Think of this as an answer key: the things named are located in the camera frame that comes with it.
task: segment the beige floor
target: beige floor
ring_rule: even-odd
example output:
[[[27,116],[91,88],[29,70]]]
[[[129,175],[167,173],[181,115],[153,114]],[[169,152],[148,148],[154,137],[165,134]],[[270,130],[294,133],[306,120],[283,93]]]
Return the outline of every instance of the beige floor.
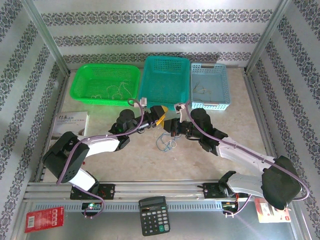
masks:
[[[227,74],[231,105],[225,111],[207,111],[211,122],[214,127],[240,144],[265,154],[242,69],[228,68]],[[69,90],[74,76],[74,73],[70,76],[62,112],[88,111],[88,136],[106,133],[125,107],[87,105],[73,100]],[[134,112],[138,116],[139,110],[134,109]],[[175,112],[167,115],[167,119],[175,117],[178,117]],[[161,152],[156,147],[155,131],[154,128],[144,134],[133,134],[130,136],[131,142],[121,151],[100,153],[86,158],[83,169],[99,181],[219,179],[230,170],[251,174],[243,166],[205,152],[198,142],[184,137],[176,141],[176,148]],[[46,171],[44,182],[56,180],[51,172]]]

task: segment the yellow object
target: yellow object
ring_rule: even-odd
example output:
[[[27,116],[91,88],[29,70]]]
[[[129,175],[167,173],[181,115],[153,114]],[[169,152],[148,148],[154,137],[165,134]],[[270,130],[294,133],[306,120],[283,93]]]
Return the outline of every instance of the yellow object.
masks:
[[[164,114],[162,117],[159,118],[158,121],[156,121],[156,126],[158,126],[159,124],[161,124],[162,127],[164,127],[165,125],[165,122],[164,122],[164,119],[166,118],[166,112],[168,112],[168,108],[166,106],[161,106],[163,111],[164,111]]]

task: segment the wallpaper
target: wallpaper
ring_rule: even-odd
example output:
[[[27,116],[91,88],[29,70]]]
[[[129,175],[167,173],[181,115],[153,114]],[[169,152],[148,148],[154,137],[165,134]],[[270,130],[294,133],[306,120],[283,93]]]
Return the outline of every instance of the wallpaper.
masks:
[[[65,76],[18,0],[0,0],[0,240],[11,237]]]
[[[245,67],[279,0],[37,0],[70,69],[147,56]]]
[[[313,239],[320,239],[319,17],[317,1],[293,1],[251,73],[277,154],[310,188],[302,210]]]

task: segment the light blue basket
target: light blue basket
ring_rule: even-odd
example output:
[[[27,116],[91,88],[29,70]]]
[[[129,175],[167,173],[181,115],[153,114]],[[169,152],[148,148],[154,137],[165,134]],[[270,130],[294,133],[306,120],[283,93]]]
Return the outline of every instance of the light blue basket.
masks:
[[[192,108],[224,111],[231,103],[226,65],[191,64]]]
[[[139,100],[147,99],[147,107],[166,106],[174,111],[177,103],[189,99],[190,61],[182,57],[148,56],[145,60]]]

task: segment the red label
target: red label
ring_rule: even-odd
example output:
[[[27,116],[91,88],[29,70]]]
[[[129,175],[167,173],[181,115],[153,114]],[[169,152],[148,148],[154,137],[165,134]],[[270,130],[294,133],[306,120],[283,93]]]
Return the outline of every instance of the red label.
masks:
[[[32,211],[26,214],[25,233],[52,229],[64,225],[64,207],[54,207],[46,210]]]

